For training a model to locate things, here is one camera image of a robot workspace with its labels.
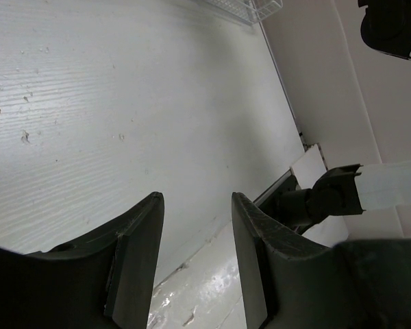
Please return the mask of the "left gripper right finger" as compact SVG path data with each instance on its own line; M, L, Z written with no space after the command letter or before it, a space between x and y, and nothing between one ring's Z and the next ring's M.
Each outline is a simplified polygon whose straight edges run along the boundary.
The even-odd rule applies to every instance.
M325 247L232 195L248 328L411 328L411 239Z

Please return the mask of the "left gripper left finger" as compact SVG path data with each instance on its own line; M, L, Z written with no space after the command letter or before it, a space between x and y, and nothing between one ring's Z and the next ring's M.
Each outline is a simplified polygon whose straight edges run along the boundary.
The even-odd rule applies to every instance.
M153 192L48 252L0 247L0 328L145 328L163 223Z

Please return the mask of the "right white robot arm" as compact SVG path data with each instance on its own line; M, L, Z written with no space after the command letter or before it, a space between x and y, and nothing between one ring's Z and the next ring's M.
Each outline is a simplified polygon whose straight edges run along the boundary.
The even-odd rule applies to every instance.
M360 35L356 1L285 1L264 25L296 120L329 167L360 164L353 234L411 236L411 60Z

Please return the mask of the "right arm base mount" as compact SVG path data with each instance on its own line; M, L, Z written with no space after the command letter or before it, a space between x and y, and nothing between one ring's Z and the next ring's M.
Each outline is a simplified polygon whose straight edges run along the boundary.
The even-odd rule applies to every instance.
M297 177L289 170L263 192L254 204L280 224L297 234L303 234L316 224L308 210L310 194L311 188L301 188Z

